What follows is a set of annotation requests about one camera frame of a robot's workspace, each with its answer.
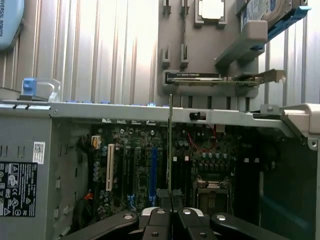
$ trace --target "corrugated metal wall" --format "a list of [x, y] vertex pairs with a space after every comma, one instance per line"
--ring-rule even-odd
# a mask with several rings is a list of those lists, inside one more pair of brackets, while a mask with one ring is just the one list
[[[260, 87], [260, 104], [320, 103], [320, 2], [308, 17], [267, 44], [259, 71], [286, 69], [284, 84]], [[63, 100], [163, 103], [155, 78], [156, 0], [25, 0], [24, 29], [14, 50], [0, 53], [0, 86], [20, 90], [25, 77], [55, 78]], [[232, 99], [242, 109], [243, 99]]]

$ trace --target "wire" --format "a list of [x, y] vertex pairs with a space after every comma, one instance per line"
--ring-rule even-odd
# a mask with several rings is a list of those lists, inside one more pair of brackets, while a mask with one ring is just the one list
[[206, 148], [201, 148], [201, 149], [199, 149], [199, 148], [197, 147], [197, 145], [194, 144], [194, 142], [192, 141], [191, 136], [190, 136], [190, 133], [188, 132], [189, 143], [190, 143], [191, 146], [193, 146], [197, 151], [209, 152], [210, 150], [214, 149], [215, 146], [216, 146], [216, 131], [215, 131], [215, 129], [214, 129], [212, 126], [210, 126], [209, 124], [207, 124], [207, 126], [212, 129], [213, 139], [214, 139], [214, 141], [213, 141], [213, 146], [212, 146], [212, 148], [210, 148], [210, 149], [206, 149]]

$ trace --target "red cable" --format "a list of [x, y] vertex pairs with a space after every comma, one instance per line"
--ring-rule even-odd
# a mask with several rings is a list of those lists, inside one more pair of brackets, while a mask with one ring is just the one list
[[[215, 147], [215, 145], [216, 145], [216, 131], [215, 131], [215, 129], [214, 129], [213, 127], [211, 127], [210, 125], [208, 125], [208, 126], [212, 129], [213, 137], [214, 137], [214, 142], [213, 142], [213, 146], [212, 146], [211, 149], [205, 149], [205, 148], [200, 149], [200, 151], [202, 151], [202, 152], [208, 152], [208, 151], [212, 150], [212, 149]], [[189, 138], [190, 144], [191, 144], [197, 151], [199, 151], [199, 148], [193, 143], [189, 132], [188, 132], [188, 138]]]

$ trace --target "warning label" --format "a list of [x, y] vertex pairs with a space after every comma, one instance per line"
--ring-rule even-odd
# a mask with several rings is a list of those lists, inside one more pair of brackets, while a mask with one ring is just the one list
[[0, 162], [0, 217], [35, 217], [37, 163]]

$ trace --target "motherboard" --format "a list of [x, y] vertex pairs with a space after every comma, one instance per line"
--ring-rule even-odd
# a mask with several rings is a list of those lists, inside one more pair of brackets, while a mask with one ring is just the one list
[[181, 190], [186, 207], [205, 214], [232, 211], [238, 139], [236, 128], [175, 124], [172, 164], [168, 128], [160, 125], [94, 125], [91, 135], [93, 200], [98, 219], [157, 206], [157, 190]]

